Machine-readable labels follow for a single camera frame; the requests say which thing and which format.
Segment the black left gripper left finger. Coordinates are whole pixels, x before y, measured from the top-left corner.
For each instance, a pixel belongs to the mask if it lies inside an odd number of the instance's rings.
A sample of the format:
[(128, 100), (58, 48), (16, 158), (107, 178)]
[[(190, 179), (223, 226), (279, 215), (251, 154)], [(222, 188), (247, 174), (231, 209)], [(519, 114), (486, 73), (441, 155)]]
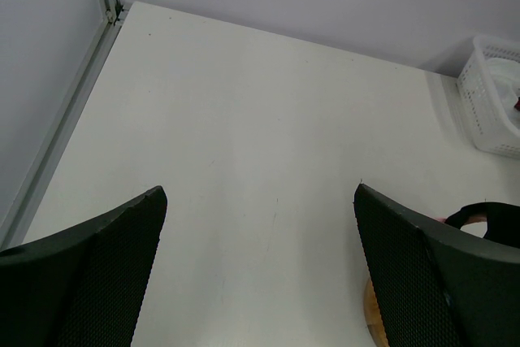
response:
[(160, 186), (1, 252), (3, 346), (129, 346), (167, 214)]

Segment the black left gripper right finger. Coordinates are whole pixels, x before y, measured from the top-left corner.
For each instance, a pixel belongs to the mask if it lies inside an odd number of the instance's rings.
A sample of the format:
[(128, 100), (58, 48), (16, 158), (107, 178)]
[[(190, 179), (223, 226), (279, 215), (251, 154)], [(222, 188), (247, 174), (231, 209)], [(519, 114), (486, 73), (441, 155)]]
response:
[(457, 229), (360, 184), (354, 214), (391, 346), (516, 346), (519, 248)]

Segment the black gold-logo baseball cap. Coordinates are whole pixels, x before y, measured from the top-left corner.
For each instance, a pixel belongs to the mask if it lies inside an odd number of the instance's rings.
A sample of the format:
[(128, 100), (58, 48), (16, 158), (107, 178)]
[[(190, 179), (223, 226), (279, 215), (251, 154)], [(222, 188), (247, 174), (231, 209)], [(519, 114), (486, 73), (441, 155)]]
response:
[(501, 245), (519, 248), (519, 207), (501, 202), (479, 202), (463, 206), (458, 212), (450, 215), (446, 224), (461, 229), (463, 222), (470, 216), (483, 214), (487, 216), (487, 231), (483, 239)]

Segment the pink baseball cap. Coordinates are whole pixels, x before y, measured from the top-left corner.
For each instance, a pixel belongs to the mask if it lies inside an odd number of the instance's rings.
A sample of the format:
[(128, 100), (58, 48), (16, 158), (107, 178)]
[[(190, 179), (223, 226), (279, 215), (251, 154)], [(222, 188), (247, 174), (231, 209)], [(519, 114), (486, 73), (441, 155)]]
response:
[[(436, 218), (436, 221), (439, 221), (441, 223), (446, 223), (446, 218)], [(483, 214), (477, 214), (470, 216), (465, 222), (462, 223), (462, 225), (468, 225), (473, 223), (486, 223), (487, 222), (487, 216)]]

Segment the white plastic basket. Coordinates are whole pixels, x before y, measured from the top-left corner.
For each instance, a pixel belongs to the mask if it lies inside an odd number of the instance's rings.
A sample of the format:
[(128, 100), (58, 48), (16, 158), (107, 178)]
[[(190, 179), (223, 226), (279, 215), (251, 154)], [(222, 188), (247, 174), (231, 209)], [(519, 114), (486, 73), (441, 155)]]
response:
[(519, 60), (519, 44), (476, 36), (457, 87), (471, 140), (484, 152), (519, 158), (519, 129), (508, 118), (489, 71), (488, 59)]

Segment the white baseball cap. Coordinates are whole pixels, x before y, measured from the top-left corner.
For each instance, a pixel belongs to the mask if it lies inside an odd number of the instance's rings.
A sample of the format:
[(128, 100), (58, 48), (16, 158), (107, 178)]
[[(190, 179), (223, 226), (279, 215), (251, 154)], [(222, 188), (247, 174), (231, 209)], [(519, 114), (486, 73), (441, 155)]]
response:
[(519, 97), (519, 62), (492, 58), (488, 59), (486, 64), (506, 116), (516, 128), (519, 128), (519, 112), (514, 109)]

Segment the aluminium frame post left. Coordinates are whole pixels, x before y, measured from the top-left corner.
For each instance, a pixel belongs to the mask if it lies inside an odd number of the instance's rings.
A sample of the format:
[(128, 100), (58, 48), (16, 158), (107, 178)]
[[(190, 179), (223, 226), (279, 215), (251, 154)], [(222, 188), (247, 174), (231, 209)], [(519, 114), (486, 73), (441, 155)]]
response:
[(1, 0), (1, 246), (17, 245), (54, 149), (115, 39), (120, 0)]

